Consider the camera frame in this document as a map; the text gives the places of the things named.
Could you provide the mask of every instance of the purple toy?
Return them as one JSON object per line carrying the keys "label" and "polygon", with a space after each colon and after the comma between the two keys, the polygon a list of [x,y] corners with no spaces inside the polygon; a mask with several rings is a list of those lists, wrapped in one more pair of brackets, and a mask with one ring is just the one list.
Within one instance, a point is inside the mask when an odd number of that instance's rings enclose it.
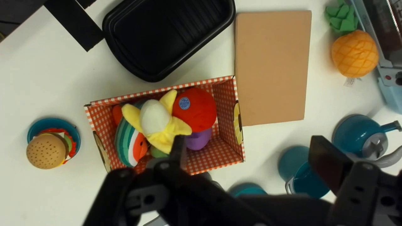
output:
{"label": "purple toy", "polygon": [[203,131],[200,134],[193,134],[188,139],[188,149],[191,151],[203,150],[209,144],[211,136],[213,136],[213,128]]}

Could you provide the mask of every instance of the teal mug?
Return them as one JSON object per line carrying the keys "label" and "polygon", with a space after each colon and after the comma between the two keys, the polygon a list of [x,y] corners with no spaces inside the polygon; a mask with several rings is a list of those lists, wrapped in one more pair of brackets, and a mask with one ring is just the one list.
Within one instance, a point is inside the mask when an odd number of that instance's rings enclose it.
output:
{"label": "teal mug", "polygon": [[380,126],[363,115],[351,115],[342,118],[332,137],[332,142],[342,152],[360,159],[377,160],[389,147],[387,135],[391,131],[402,131],[399,121]]}
{"label": "teal mug", "polygon": [[229,194],[235,199],[244,198],[244,196],[248,196],[248,198],[268,196],[268,194],[263,190],[263,188],[253,182],[236,185],[229,190]]}
{"label": "teal mug", "polygon": [[329,189],[308,164],[309,149],[292,146],[284,151],[278,164],[278,172],[287,182],[288,194],[308,195],[321,199]]}

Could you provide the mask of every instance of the yellow toy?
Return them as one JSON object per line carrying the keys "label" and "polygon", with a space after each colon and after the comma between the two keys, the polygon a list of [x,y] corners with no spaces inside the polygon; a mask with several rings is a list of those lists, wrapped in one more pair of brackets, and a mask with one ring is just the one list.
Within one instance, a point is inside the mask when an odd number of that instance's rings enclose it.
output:
{"label": "yellow toy", "polygon": [[132,105],[125,105],[122,108],[126,121],[144,134],[152,146],[167,155],[176,136],[193,134],[189,125],[172,117],[176,96],[176,91],[170,91],[160,101],[150,100],[144,103],[141,111]]}
{"label": "yellow toy", "polygon": [[332,61],[343,76],[360,78],[378,64],[378,49],[370,34],[356,31],[332,44]]}

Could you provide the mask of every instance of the green toy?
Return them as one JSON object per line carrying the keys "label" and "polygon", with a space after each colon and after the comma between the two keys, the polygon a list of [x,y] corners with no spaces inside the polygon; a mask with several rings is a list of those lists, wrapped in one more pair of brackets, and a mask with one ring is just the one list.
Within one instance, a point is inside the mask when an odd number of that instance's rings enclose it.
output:
{"label": "green toy", "polygon": [[151,147],[151,156],[154,159],[166,159],[169,155],[161,152],[160,150],[157,150],[156,147]]}
{"label": "green toy", "polygon": [[357,31],[360,23],[355,9],[345,0],[338,0],[337,4],[328,5],[326,8],[326,18],[337,34],[352,33]]}

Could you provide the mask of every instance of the red plush ball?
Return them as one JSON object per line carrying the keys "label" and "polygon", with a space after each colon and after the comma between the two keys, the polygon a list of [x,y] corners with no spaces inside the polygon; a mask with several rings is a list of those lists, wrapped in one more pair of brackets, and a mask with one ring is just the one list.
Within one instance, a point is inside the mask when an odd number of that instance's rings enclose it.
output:
{"label": "red plush ball", "polygon": [[206,131],[216,121],[215,100],[200,88],[186,90],[175,101],[174,116],[185,121],[194,134]]}

